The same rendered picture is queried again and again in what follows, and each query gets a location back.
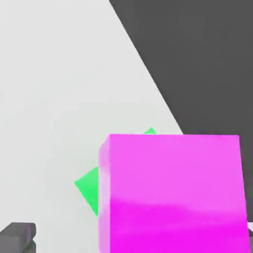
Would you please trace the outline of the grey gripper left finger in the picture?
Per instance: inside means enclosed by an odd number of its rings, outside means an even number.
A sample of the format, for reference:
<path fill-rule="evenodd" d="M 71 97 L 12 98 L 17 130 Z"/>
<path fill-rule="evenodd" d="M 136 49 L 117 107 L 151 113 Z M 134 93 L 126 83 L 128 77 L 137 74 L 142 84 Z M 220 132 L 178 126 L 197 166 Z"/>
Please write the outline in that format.
<path fill-rule="evenodd" d="M 36 253 L 36 225 L 12 222 L 0 232 L 0 253 Z"/>

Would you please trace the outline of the small green cube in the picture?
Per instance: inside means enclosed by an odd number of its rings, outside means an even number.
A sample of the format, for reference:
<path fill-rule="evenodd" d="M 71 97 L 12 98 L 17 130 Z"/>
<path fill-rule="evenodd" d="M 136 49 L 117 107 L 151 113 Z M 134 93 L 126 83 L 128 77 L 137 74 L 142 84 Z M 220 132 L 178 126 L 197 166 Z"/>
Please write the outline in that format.
<path fill-rule="evenodd" d="M 94 167 L 80 179 L 76 180 L 74 184 L 85 198 L 95 215 L 98 216 L 99 168 Z"/>

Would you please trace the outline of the small magenta cube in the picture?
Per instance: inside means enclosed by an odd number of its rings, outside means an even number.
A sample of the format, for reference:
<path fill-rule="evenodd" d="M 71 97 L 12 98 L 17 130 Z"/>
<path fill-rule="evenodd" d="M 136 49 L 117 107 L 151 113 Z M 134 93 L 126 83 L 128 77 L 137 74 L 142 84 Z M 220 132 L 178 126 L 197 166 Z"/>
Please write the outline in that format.
<path fill-rule="evenodd" d="M 99 253 L 251 253 L 237 135 L 110 134 Z"/>

